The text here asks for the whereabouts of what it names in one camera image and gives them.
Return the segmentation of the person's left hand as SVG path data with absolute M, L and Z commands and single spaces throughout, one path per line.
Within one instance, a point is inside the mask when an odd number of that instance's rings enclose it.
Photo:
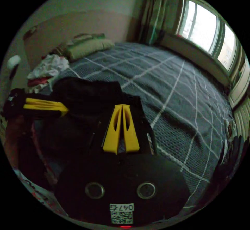
M 8 120 L 4 143 L 4 151 L 7 158 L 11 159 L 16 155 L 18 139 L 31 130 L 31 124 L 23 115 Z

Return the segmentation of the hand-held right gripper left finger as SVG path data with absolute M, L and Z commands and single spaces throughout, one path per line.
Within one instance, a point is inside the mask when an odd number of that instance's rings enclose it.
M 103 143 L 103 151 L 118 154 L 121 130 L 122 104 L 115 105 Z

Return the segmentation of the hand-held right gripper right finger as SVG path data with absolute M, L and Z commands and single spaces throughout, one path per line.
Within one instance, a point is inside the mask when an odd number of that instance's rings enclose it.
M 124 136 L 126 153 L 138 152 L 140 147 L 136 135 L 136 130 L 134 127 L 134 122 L 132 119 L 130 105 L 122 105 L 122 111 L 123 111 L 123 136 Z

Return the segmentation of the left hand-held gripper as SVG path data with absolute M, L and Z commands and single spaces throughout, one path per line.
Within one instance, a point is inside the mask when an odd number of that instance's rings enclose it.
M 26 119 L 42 120 L 59 118 L 68 112 L 69 109 L 66 106 L 48 95 L 27 93 L 25 89 L 15 88 L 10 91 L 4 103 L 2 116 L 6 121 L 20 115 Z

